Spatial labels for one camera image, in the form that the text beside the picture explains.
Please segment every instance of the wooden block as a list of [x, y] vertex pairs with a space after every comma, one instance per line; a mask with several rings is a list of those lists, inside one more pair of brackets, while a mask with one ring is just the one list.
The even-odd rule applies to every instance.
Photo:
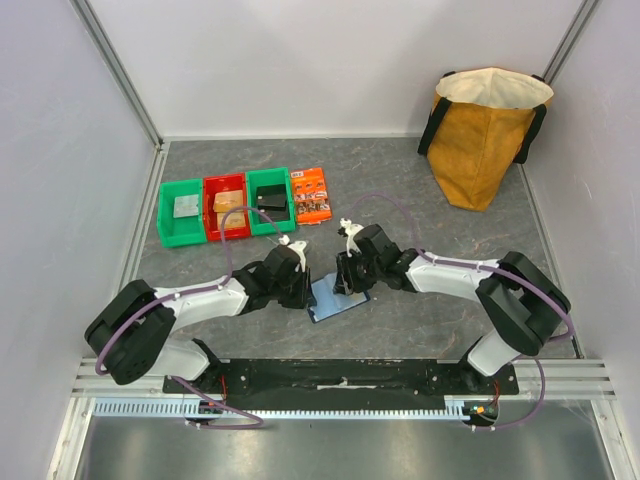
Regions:
[[233, 207], [239, 207], [243, 204], [242, 190], [230, 190], [228, 192], [216, 193], [213, 200], [213, 211], [217, 213], [224, 213], [231, 210]]
[[[222, 223], [222, 219], [224, 218], [224, 213], [218, 213], [218, 230], [222, 230], [220, 228], [220, 224]], [[224, 229], [229, 230], [231, 228], [240, 228], [245, 227], [246, 223], [244, 221], [244, 212], [233, 212], [229, 214], [227, 217], [227, 221], [224, 223]]]

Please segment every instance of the white bag lining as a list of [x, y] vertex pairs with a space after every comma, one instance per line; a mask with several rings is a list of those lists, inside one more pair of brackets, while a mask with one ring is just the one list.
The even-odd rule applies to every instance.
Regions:
[[549, 85], [500, 68], [454, 73], [440, 80], [436, 92], [452, 102], [492, 108], [533, 108], [553, 97]]

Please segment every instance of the blue object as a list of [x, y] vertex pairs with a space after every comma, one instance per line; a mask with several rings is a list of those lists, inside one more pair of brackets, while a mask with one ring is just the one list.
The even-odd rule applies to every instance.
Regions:
[[309, 316], [313, 323], [318, 323], [370, 300], [369, 294], [366, 292], [354, 293], [349, 296], [333, 293], [336, 276], [336, 273], [330, 273], [311, 284], [311, 291], [318, 303], [315, 307], [309, 307]]

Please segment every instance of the yellow tote bag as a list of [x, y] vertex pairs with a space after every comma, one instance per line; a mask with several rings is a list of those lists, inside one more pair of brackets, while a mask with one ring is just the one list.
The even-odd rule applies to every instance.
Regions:
[[500, 68], [442, 77], [418, 153], [449, 203], [487, 209], [509, 165], [527, 159], [552, 97], [542, 79]]

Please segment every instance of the gray speckled surface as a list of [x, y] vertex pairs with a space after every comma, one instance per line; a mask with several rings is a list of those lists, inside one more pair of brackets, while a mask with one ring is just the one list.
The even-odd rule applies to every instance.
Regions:
[[[307, 240], [312, 279], [335, 271], [335, 254], [344, 250], [338, 221], [361, 195], [385, 192], [406, 205], [416, 219], [423, 247], [434, 253], [469, 259], [500, 258], [509, 250], [526, 254], [547, 271], [542, 243], [516, 167], [503, 181], [485, 213], [450, 206], [424, 157], [418, 139], [314, 139], [174, 142], [162, 181], [207, 177], [287, 166], [323, 167], [333, 219], [300, 227], [292, 240]], [[379, 223], [400, 248], [411, 245], [402, 216], [384, 200], [363, 204], [358, 223]], [[158, 287], [185, 286], [225, 272], [219, 243], [162, 248], [149, 228], [138, 276]], [[231, 242], [235, 267], [261, 260], [273, 247], [272, 236]], [[379, 284], [364, 305], [313, 325], [305, 311], [269, 305], [232, 318], [216, 318], [183, 329], [179, 338], [197, 336], [222, 357], [276, 358], [459, 358], [490, 329], [482, 307], [436, 294], [396, 292]], [[552, 345], [543, 356], [573, 357], [571, 344]]]

